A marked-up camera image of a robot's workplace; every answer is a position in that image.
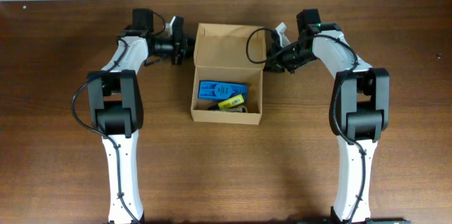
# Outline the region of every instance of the yellow object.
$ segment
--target yellow object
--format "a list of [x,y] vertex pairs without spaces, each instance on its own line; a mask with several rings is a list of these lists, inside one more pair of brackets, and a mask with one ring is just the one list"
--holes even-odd
[[240,105],[243,102],[245,102],[245,99],[243,98],[242,94],[238,94],[237,96],[234,96],[232,98],[229,98],[227,100],[224,100],[224,101],[218,103],[218,107],[221,110],[225,110],[225,109],[228,109],[230,107],[234,107],[236,105]]

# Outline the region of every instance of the box flap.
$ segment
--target box flap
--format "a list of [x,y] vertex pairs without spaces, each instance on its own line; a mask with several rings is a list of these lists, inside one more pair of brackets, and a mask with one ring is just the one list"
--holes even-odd
[[[263,69],[246,57],[246,41],[259,26],[200,23],[194,51],[195,66]],[[249,56],[254,61],[266,58],[265,32],[258,31],[249,41]]]
[[191,116],[195,122],[219,122],[228,124],[259,125],[262,114],[242,114],[229,112],[216,112],[205,110],[192,110]]

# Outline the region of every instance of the blue object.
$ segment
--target blue object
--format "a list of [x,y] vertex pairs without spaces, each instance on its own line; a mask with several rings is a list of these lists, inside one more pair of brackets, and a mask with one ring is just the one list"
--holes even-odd
[[238,94],[246,99],[248,87],[238,83],[223,83],[215,81],[201,81],[198,98],[202,100],[227,100]]

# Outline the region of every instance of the wood grain surface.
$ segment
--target wood grain surface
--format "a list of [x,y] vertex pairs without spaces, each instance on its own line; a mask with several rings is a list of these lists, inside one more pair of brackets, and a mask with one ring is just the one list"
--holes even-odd
[[[391,75],[391,115],[373,161],[373,217],[452,219],[452,0],[100,0],[1,3],[0,223],[102,223],[109,210],[101,138],[70,101],[102,68],[133,8],[167,20],[263,25],[319,8],[374,67]],[[259,126],[194,123],[192,60],[142,68],[138,177],[148,220],[328,216],[339,150],[328,124],[333,79],[319,61],[265,73]],[[86,93],[78,113],[89,121]]]

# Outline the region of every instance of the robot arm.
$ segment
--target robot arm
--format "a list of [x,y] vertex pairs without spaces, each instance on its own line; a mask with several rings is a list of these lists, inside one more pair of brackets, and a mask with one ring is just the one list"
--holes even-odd
[[[171,57],[173,64],[181,64],[191,54],[194,41],[183,33],[183,22],[183,18],[174,17],[167,26],[169,36],[152,35],[153,12],[133,10],[133,24],[121,32],[111,61],[101,71],[88,74],[91,123],[108,135],[102,143],[109,170],[109,223],[144,222],[136,168],[143,104],[136,76],[151,55]],[[121,100],[106,100],[110,95],[121,95]]]
[[[331,222],[367,221],[370,219],[371,161],[381,132],[388,126],[388,72],[374,69],[353,55],[350,48],[346,48],[348,43],[342,30],[335,23],[321,23],[316,9],[298,14],[297,24],[299,40],[290,45],[285,40],[285,29],[281,26],[276,29],[279,40],[272,45],[265,70],[294,73],[316,59],[326,65],[335,79],[329,117],[340,150],[339,186],[331,210]],[[358,102],[358,93],[371,96],[370,101]],[[347,142],[341,134],[351,142],[359,142],[365,157],[355,144]]]

